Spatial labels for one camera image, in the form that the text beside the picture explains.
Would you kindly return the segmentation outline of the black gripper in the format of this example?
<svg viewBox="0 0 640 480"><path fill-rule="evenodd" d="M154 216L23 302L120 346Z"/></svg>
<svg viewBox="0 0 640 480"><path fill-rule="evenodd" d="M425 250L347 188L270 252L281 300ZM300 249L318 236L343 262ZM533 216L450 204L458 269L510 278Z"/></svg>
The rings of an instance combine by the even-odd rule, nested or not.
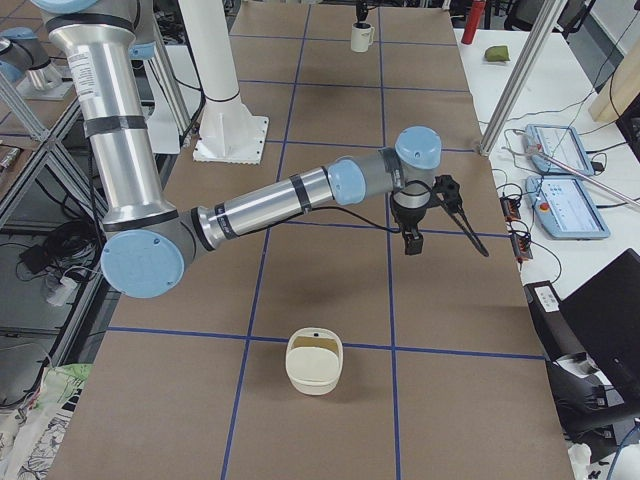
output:
<svg viewBox="0 0 640 480"><path fill-rule="evenodd" d="M408 183L404 189L391 195L391 213L402 233L404 253L407 256L422 253L424 237L419 231L419 223L425 217L426 211L432 207L431 191L426 183ZM473 229L464 210L445 206L445 212L476 251L488 258L490 253Z"/></svg>

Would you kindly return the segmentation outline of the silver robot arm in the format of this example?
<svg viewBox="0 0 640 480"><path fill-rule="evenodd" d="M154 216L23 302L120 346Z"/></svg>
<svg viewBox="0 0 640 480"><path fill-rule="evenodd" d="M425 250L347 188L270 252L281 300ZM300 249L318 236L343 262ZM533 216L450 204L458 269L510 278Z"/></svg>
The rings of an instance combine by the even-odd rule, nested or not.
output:
<svg viewBox="0 0 640 480"><path fill-rule="evenodd" d="M458 184L438 173L441 140L430 128L403 130L395 144L252 191L213 208L179 211L164 196L132 71L135 49L151 55L148 1L42 1L50 40L66 55L108 202L100 266L106 280L134 298L174 288L199 256L223 242L266 230L316 209L347 211L389 194L396 232L409 255L421 252L419 222L439 207L473 243L479 237Z"/></svg>

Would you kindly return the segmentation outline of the spare grey robot arm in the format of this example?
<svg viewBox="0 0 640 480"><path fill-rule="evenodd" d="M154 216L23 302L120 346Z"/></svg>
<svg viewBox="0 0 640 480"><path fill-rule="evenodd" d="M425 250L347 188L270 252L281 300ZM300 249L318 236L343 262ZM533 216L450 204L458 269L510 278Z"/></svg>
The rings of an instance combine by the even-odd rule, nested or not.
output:
<svg viewBox="0 0 640 480"><path fill-rule="evenodd" d="M28 100L61 101L73 86L69 68L56 65L26 27L1 32L1 73Z"/></svg>

